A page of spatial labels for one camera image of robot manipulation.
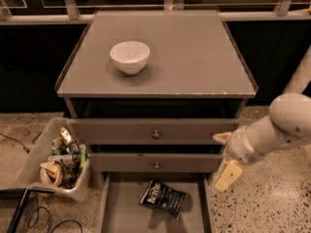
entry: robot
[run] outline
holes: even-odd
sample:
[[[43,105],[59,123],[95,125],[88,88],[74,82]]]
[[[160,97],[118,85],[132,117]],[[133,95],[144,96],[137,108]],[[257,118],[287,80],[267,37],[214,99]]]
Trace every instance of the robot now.
[[[243,165],[262,161],[274,150],[311,144],[311,98],[282,94],[272,101],[268,116],[233,132],[215,134],[213,139],[225,146],[225,166],[215,184],[224,191],[242,175]]]

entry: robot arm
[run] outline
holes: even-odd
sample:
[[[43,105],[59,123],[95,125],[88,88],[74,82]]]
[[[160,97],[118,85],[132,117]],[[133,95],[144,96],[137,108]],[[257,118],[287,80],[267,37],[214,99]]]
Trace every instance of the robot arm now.
[[[311,99],[299,93],[282,94],[271,103],[268,116],[213,138],[225,145],[225,154],[233,159],[227,168],[231,165],[241,175],[242,164],[259,162],[273,150],[311,143]]]

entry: speckled floor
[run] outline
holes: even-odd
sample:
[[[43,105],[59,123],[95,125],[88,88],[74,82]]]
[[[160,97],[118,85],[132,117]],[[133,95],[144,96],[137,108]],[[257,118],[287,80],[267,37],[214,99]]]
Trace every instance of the speckled floor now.
[[[266,107],[246,107],[240,117],[241,125],[264,117],[267,112]],[[62,114],[0,114],[0,133],[17,138],[31,148],[32,140],[52,117]],[[0,187],[16,186],[17,174],[27,154],[21,145],[2,136],[0,150]],[[311,232],[310,174],[311,147],[276,150],[262,162],[246,166],[243,176],[225,192],[211,189],[214,232]],[[103,183],[94,175],[84,203],[39,197],[39,204],[50,210],[52,226],[64,219],[75,219],[82,224],[84,232],[97,232],[102,189]],[[16,203],[0,200],[0,232],[7,229],[15,206]],[[25,214],[28,216],[34,207],[35,199],[31,197]],[[22,218],[17,232],[46,232],[44,213],[33,229],[26,225],[27,216]],[[59,232],[79,232],[77,229],[68,224]]]

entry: gray tabletop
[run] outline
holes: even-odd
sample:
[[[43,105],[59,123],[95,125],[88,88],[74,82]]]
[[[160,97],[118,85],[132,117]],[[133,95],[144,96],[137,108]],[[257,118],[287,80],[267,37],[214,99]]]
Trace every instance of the gray tabletop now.
[[[117,43],[151,49],[146,67],[128,76],[112,62]],[[99,11],[58,91],[85,98],[249,98],[247,75],[215,11]]]

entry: black package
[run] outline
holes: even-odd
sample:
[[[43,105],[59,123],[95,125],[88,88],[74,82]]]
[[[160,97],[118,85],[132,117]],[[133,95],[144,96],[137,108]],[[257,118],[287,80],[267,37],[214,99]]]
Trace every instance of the black package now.
[[[159,180],[151,180],[140,204],[149,208],[166,210],[178,218],[182,203],[187,196],[185,192],[172,189]]]

